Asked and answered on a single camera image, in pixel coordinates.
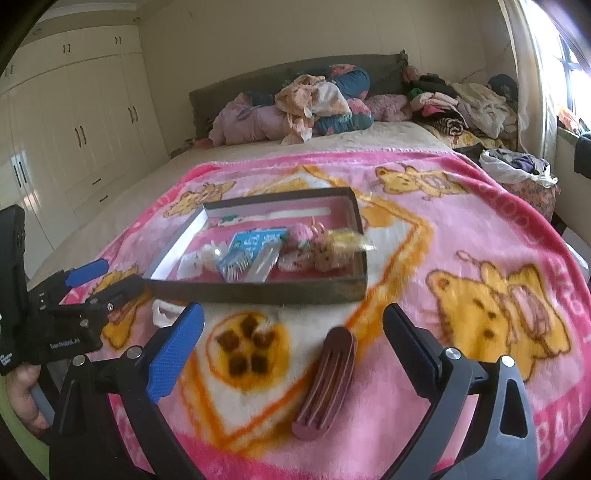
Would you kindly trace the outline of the person's left hand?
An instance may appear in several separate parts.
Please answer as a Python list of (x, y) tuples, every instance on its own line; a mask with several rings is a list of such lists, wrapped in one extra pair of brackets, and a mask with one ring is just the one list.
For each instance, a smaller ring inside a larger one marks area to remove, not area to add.
[(14, 413), (23, 426), (37, 438), (49, 429), (47, 420), (39, 411), (31, 394), (40, 373), (40, 366), (21, 364), (6, 378), (7, 395)]

